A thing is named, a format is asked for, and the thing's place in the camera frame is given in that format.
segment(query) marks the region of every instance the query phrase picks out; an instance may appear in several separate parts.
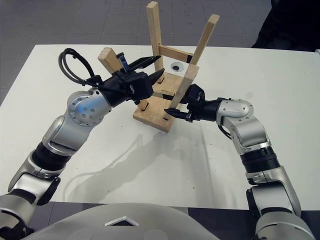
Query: floor tile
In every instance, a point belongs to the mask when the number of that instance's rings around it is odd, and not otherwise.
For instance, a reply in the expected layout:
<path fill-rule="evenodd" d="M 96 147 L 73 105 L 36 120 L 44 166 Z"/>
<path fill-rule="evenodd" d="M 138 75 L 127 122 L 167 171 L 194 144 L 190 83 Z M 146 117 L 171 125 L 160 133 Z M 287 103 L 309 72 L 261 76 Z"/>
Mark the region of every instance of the floor tile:
<path fill-rule="evenodd" d="M 204 8 L 202 6 L 201 0 L 173 0 L 172 1 L 172 13 L 173 15 L 197 15 L 202 16 Z"/>
<path fill-rule="evenodd" d="M 16 64 L 16 59 L 0 60 L 0 86 L 2 82 L 11 74 L 12 69 Z"/>
<path fill-rule="evenodd" d="M 103 34 L 99 44 L 104 45 L 135 45 L 137 44 L 136 34 Z"/>
<path fill-rule="evenodd" d="M 77 15 L 71 23 L 68 34 L 100 34 L 106 19 L 106 15 Z"/>
<path fill-rule="evenodd" d="M 48 202 L 43 206 L 36 206 L 34 214 L 28 225 L 35 231 L 41 230 L 49 225 L 50 216 L 54 207 L 54 202 Z"/>
<path fill-rule="evenodd" d="M 99 44 L 100 34 L 68 34 L 63 44 Z"/>
<path fill-rule="evenodd" d="M 146 15 L 147 14 L 147 5 L 150 3 L 150 0 L 146 0 L 145 3 L 141 4 L 141 12 L 140 14 Z M 158 2 L 158 9 L 160 15 L 172 15 L 172 3 L 171 0 L 165 0 L 165 1 L 156 1 Z"/>
<path fill-rule="evenodd" d="M 136 34 L 138 32 L 139 15 L 109 14 L 104 25 L 104 34 Z"/>
<path fill-rule="evenodd" d="M 7 77 L 1 79 L 1 88 L 10 89 L 14 81 L 16 80 L 21 68 L 25 64 L 25 59 L 16 59 L 12 70 Z"/>
<path fill-rule="evenodd" d="M 14 37 L 18 35 L 18 31 L 21 29 L 21 19 L 16 16 L 1 16 L 1 36 L 2 37 Z"/>
<path fill-rule="evenodd" d="M 30 38 L 20 57 L 27 59 L 37 44 L 62 44 L 65 37 L 65 35 L 34 35 Z"/>
<path fill-rule="evenodd" d="M 23 18 L 44 18 L 50 12 L 50 9 L 55 5 L 55 0 L 45 1 L 24 1 L 27 4 L 24 6 L 21 13 Z"/>
<path fill-rule="evenodd" d="M 250 48 L 252 47 L 253 44 L 256 43 L 258 37 L 255 36 L 246 36 L 246 39 L 248 40 L 248 43 L 250 45 Z"/>
<path fill-rule="evenodd" d="M 52 16 L 46 18 L 39 26 L 36 35 L 65 35 L 71 28 L 74 18 Z"/>
<path fill-rule="evenodd" d="M 81 212 L 82 209 L 82 203 L 54 202 L 52 214 L 49 220 L 49 225 L 54 224 L 62 219 L 65 219 L 73 214 Z"/>
<path fill-rule="evenodd" d="M 264 23 L 264 19 L 257 17 L 239 17 L 246 36 L 257 37 Z"/>
<path fill-rule="evenodd" d="M 105 15 L 109 13 L 111 2 L 108 0 L 84 0 L 79 8 L 77 15 L 95 16 Z"/>
<path fill-rule="evenodd" d="M 175 46 L 197 46 L 201 35 L 183 35 L 174 34 L 174 45 Z"/>
<path fill-rule="evenodd" d="M 239 19 L 234 16 L 220 17 L 212 34 L 223 36 L 245 35 Z"/>
<path fill-rule="evenodd" d="M 255 0 L 231 0 L 239 17 L 262 18 L 268 15 L 268 10 Z"/>
<path fill-rule="evenodd" d="M 236 15 L 235 9 L 230 0 L 202 0 L 202 4 L 207 19 L 211 16 L 211 14 L 217 14 L 221 18 L 234 17 Z"/>
<path fill-rule="evenodd" d="M 34 35 L 44 21 L 43 17 L 24 17 L 20 19 L 20 26 L 16 31 L 16 36 L 30 36 Z"/>
<path fill-rule="evenodd" d="M 77 15 L 83 0 L 57 0 L 50 8 L 47 18 L 73 18 Z"/>
<path fill-rule="evenodd" d="M 112 0 L 112 2 L 118 2 L 121 4 L 141 4 L 142 0 Z"/>
<path fill-rule="evenodd" d="M 251 48 L 248 39 L 245 36 L 223 36 L 212 35 L 207 46 L 210 47 L 233 47 L 233 48 Z"/>
<path fill-rule="evenodd" d="M 1 103 L 5 100 L 8 92 L 9 92 L 9 89 L 7 89 L 7 88 L 1 88 L 0 89 L 0 102 Z"/>
<path fill-rule="evenodd" d="M 1 59 L 18 59 L 31 41 L 31 36 L 13 36 L 2 39 L 0 46 Z"/>
<path fill-rule="evenodd" d="M 162 44 L 166 46 L 174 45 L 174 36 L 173 34 L 162 34 L 161 35 Z M 148 33 L 138 34 L 137 36 L 137 45 L 151 45 L 150 35 Z"/>
<path fill-rule="evenodd" d="M 205 15 L 181 14 L 173 16 L 173 33 L 179 35 L 201 35 L 206 25 Z"/>
<path fill-rule="evenodd" d="M 140 14 L 141 4 L 125 4 L 121 1 L 113 1 L 110 6 L 109 14 Z"/>
<path fill-rule="evenodd" d="M 173 33 L 173 20 L 170 15 L 160 15 L 160 29 L 161 34 L 172 34 Z M 148 34 L 149 33 L 149 25 L 147 15 L 140 15 L 139 17 L 139 34 Z"/>

